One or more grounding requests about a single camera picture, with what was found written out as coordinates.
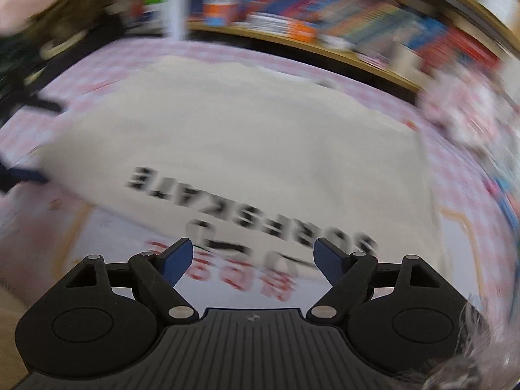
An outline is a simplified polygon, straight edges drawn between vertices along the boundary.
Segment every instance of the wooden shelf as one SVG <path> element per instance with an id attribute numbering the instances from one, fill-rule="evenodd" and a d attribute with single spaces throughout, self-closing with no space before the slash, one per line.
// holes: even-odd
<path id="1" fill-rule="evenodd" d="M 353 67 L 357 67 L 358 69 L 364 70 L 376 76 L 382 77 L 396 85 L 399 85 L 403 88 L 406 88 L 412 92 L 418 92 L 420 87 L 411 82 L 410 80 L 405 79 L 402 76 L 397 75 L 396 73 L 386 70 L 380 69 L 372 64 L 366 63 L 360 60 L 355 53 L 352 51 L 335 51 L 329 50 L 328 48 L 324 48 L 318 44 L 308 44 L 301 41 L 297 41 L 295 39 L 284 38 L 282 36 L 273 35 L 272 33 L 265 33 L 259 31 L 252 31 L 242 27 L 237 26 L 226 26 L 226 27 L 214 27 L 208 26 L 202 22 L 189 22 L 187 27 L 191 31 L 206 31 L 206 32 L 218 32 L 225 33 L 227 35 L 236 35 L 242 36 L 246 38 L 259 39 L 262 41 L 269 41 L 271 43 L 282 44 L 286 46 L 291 46 L 292 48 L 297 48 L 304 51 L 309 51 L 314 54 L 319 54 L 320 56 L 328 57 L 330 59 L 334 59 L 336 61 L 340 61 L 342 63 L 348 64 Z"/>
<path id="2" fill-rule="evenodd" d="M 482 32 L 495 39 L 515 56 L 520 54 L 520 37 L 476 0 L 445 0 Z"/>

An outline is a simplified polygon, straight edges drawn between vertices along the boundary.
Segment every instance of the rivet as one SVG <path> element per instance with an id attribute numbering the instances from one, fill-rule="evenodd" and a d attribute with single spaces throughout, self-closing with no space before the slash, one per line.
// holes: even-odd
<path id="1" fill-rule="evenodd" d="M 328 305 L 315 306 L 310 313 L 316 318 L 333 318 L 336 316 L 337 311 Z"/>
<path id="2" fill-rule="evenodd" d="M 176 319 L 186 319 L 192 316 L 195 312 L 189 306 L 174 306 L 168 311 L 168 315 Z"/>

